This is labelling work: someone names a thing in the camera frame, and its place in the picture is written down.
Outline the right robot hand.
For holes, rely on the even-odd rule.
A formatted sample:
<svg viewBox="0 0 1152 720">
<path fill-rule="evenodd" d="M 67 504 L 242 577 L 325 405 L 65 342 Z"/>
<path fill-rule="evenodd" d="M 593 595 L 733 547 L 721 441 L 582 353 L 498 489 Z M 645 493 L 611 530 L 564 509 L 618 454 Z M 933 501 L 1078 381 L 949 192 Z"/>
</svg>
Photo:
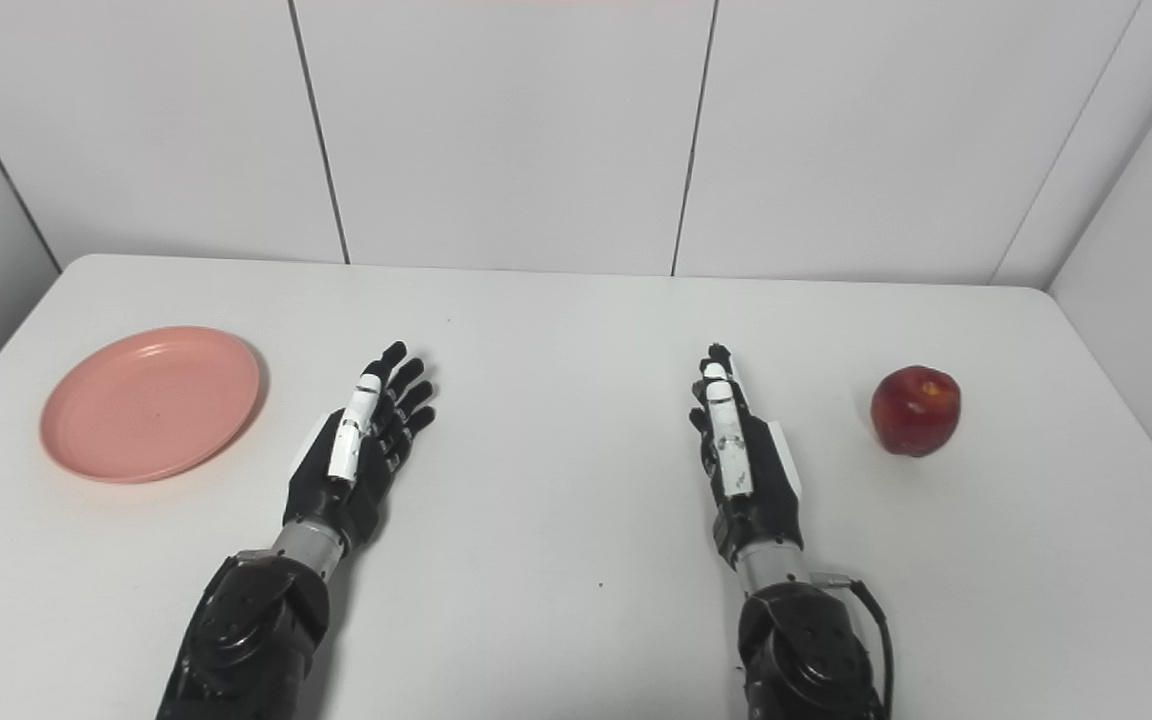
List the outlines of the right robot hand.
<svg viewBox="0 0 1152 720">
<path fill-rule="evenodd" d="M 730 348 L 708 346 L 691 392 L 698 406 L 687 419 L 700 437 L 700 461 L 717 503 L 713 536 L 723 562 L 736 568 L 742 555 L 763 544 L 803 551 L 797 497 L 785 438 L 751 411 L 735 372 Z"/>
</svg>

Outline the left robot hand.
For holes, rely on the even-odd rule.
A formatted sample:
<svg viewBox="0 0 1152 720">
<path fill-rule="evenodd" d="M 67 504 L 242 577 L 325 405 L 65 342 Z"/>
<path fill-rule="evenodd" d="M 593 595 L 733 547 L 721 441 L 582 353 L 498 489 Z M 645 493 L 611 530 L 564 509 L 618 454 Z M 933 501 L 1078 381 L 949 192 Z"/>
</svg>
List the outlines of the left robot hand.
<svg viewBox="0 0 1152 720">
<path fill-rule="evenodd" d="M 406 343 L 394 342 L 371 361 L 293 471 L 285 524 L 328 529 L 343 556 L 371 541 L 397 470 L 416 435 L 435 419 L 433 395 L 424 361 Z"/>
</svg>

